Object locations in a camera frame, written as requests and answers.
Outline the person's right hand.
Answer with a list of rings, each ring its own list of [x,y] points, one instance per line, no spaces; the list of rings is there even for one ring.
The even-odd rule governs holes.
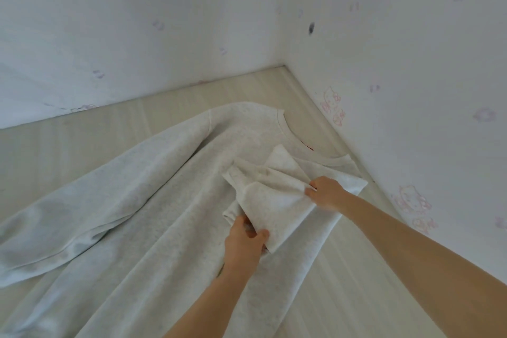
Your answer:
[[[314,179],[305,189],[319,190],[322,202],[315,204],[329,211],[341,213],[350,199],[350,193],[346,191],[338,181],[326,176],[320,176]]]

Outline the person's left hand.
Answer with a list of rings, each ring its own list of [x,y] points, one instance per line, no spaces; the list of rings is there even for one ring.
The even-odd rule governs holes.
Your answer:
[[[254,246],[257,232],[247,216],[236,217],[225,239],[225,273],[244,280],[252,276],[263,254]]]

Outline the light grey sweatshirt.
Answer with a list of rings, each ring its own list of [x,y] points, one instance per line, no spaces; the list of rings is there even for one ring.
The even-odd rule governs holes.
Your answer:
[[[270,237],[224,338],[273,338],[341,217],[304,194],[319,176],[367,185],[282,110],[233,103],[164,130],[0,224],[0,288],[43,275],[0,338],[161,338],[217,277],[238,215]]]

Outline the person's right forearm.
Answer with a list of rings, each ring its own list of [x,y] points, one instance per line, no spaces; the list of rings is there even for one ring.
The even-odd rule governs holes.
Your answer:
[[[507,338],[506,284],[361,198],[337,203],[447,338]]]

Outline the person's left forearm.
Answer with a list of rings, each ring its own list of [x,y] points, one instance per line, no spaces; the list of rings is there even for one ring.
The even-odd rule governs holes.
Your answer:
[[[162,338],[223,338],[252,273],[247,266],[225,265]]]

